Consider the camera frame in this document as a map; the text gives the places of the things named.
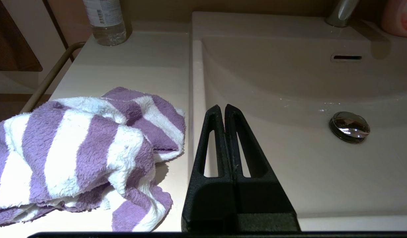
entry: chrome drain stopper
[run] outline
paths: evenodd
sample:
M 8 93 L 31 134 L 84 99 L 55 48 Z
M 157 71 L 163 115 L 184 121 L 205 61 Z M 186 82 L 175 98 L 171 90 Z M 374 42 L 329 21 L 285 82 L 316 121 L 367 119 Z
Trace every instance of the chrome drain stopper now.
M 347 111 L 334 114 L 329 124 L 337 137 L 349 143 L 360 143 L 371 132 L 363 117 Z

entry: faucet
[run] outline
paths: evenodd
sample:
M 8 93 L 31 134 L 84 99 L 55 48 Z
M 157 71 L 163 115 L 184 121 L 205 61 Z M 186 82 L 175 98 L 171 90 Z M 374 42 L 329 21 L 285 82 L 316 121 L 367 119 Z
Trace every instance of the faucet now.
M 346 27 L 347 21 L 359 0 L 338 0 L 329 17 L 325 19 L 327 24 L 335 27 Z

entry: metal rail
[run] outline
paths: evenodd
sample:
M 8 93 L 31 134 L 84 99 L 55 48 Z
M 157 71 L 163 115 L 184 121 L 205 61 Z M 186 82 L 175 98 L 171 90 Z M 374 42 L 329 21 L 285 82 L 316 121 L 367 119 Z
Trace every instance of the metal rail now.
M 55 66 L 50 70 L 48 75 L 42 81 L 42 83 L 40 84 L 40 86 L 36 90 L 36 92 L 34 92 L 34 94 L 30 97 L 30 99 L 24 105 L 24 107 L 22 108 L 20 113 L 30 112 L 31 110 L 34 109 L 36 104 L 39 102 L 40 98 L 43 96 L 43 94 L 45 94 L 46 90 L 49 88 L 51 83 L 54 81 L 55 77 L 61 71 L 62 67 L 65 65 L 67 60 L 70 58 L 72 53 L 75 50 L 82 48 L 85 43 L 86 42 L 77 42 L 77 43 L 70 45 L 67 48 L 67 50 L 61 56 L 61 58 L 58 60 L 58 62 L 55 64 Z

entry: pink bottle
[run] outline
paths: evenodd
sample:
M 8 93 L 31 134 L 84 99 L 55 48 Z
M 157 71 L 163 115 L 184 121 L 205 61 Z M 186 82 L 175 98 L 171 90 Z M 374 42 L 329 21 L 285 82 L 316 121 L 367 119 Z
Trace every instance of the pink bottle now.
M 407 0 L 388 0 L 381 27 L 384 31 L 407 37 Z

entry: water bottle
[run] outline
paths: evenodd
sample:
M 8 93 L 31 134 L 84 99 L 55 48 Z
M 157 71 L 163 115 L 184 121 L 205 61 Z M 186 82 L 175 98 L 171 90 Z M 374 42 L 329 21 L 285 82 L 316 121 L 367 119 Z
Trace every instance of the water bottle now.
M 125 42 L 126 32 L 119 0 L 83 0 L 83 3 L 98 44 L 114 46 Z

